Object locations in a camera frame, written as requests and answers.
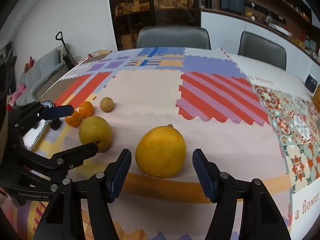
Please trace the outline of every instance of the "vacuum cleaner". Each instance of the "vacuum cleaner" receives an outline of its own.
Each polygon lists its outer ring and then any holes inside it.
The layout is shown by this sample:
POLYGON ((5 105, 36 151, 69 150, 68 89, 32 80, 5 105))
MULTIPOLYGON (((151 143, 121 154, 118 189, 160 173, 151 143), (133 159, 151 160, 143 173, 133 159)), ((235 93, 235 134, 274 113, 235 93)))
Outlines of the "vacuum cleaner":
POLYGON ((73 56, 71 55, 71 53, 69 53, 69 50, 68 50, 66 44, 64 43, 62 32, 58 32, 58 33, 57 33, 57 35, 56 35, 56 40, 57 40, 57 41, 62 41, 62 44, 63 44, 64 48, 66 49, 67 55, 65 55, 65 56, 63 57, 63 61, 64 61, 64 63, 66 64, 68 70, 73 69, 73 68, 76 66, 76 62, 75 62, 75 60, 73 59, 73 56))

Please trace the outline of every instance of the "pink plush toy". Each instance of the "pink plush toy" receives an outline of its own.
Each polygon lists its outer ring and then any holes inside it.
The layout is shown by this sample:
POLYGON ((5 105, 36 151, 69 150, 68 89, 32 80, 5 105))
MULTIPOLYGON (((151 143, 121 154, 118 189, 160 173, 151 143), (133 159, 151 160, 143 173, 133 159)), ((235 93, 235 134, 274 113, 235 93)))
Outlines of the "pink plush toy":
POLYGON ((19 85, 19 89, 17 91, 15 91, 12 96, 11 99, 9 101, 10 106, 14 106, 14 104, 16 103, 16 100, 18 99, 19 96, 22 95, 22 93, 26 90, 26 84, 25 83, 21 83, 19 85))

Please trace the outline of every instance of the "tangerine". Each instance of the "tangerine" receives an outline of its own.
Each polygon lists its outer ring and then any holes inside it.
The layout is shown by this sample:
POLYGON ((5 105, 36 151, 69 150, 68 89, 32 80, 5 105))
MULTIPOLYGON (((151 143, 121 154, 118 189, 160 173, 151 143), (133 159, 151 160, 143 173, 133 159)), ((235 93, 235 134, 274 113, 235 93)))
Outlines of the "tangerine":
POLYGON ((93 115, 94 108, 91 102, 84 101, 79 106, 79 114, 82 118, 86 119, 87 117, 93 115))
POLYGON ((81 116, 76 110, 74 110, 72 115, 66 116, 64 120, 71 127, 77 127, 81 123, 81 116))

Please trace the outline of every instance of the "table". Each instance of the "table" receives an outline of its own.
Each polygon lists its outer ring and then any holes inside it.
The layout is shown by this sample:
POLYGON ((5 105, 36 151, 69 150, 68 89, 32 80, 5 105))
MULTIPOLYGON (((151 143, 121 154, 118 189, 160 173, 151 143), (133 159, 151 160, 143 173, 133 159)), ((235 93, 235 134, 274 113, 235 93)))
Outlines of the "table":
MULTIPOLYGON (((191 155, 201 148, 233 177, 260 178, 272 194, 292 239, 302 239, 320 212, 319 114, 295 77, 271 65, 228 55, 223 49, 145 48, 112 52, 64 75, 43 96, 58 105, 89 100, 114 133, 112 147, 73 169, 73 180, 103 171, 123 148, 135 147, 151 128, 173 124, 187 144, 182 170, 173 178, 146 176, 134 158, 121 195, 109 205, 120 240, 202 240, 215 204, 204 197, 191 155), (109 96, 110 113, 99 108, 109 96)), ((77 128, 63 122, 36 152, 54 153, 80 144, 77 128)), ((86 201, 84 230, 93 239, 86 201)), ((46 203, 3 207, 21 234, 33 229, 46 203)), ((232 240, 238 238, 238 202, 232 240)))

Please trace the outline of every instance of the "ceiling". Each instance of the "ceiling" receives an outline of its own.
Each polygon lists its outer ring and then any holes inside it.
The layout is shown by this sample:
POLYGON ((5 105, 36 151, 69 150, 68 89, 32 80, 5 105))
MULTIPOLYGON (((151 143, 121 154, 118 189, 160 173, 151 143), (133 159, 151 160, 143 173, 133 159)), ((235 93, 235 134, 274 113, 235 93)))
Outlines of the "ceiling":
POLYGON ((0 48, 12 41, 32 8, 40 0, 19 0, 0 30, 0 48))

